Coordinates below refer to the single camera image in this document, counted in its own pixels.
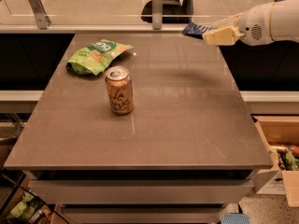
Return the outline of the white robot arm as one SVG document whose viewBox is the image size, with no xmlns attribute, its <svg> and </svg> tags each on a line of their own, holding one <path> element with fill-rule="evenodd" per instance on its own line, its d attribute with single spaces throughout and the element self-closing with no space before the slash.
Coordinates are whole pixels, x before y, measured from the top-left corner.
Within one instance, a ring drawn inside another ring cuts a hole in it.
<svg viewBox="0 0 299 224">
<path fill-rule="evenodd" d="M 230 46 L 238 40 L 249 46 L 299 42 L 299 0 L 258 5 L 216 21 L 211 27 L 203 34 L 208 45 Z"/>
</svg>

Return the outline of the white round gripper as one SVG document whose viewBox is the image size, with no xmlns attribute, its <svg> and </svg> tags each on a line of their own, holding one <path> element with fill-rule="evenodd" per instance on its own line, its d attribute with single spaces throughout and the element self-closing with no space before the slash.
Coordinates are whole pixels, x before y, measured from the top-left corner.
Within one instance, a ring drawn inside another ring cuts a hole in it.
<svg viewBox="0 0 299 224">
<path fill-rule="evenodd" d="M 231 46 L 237 40 L 250 46 L 274 42 L 271 20 L 275 3 L 252 7 L 244 13 L 234 14 L 211 24 L 212 30 L 203 34 L 208 45 Z"/>
</svg>

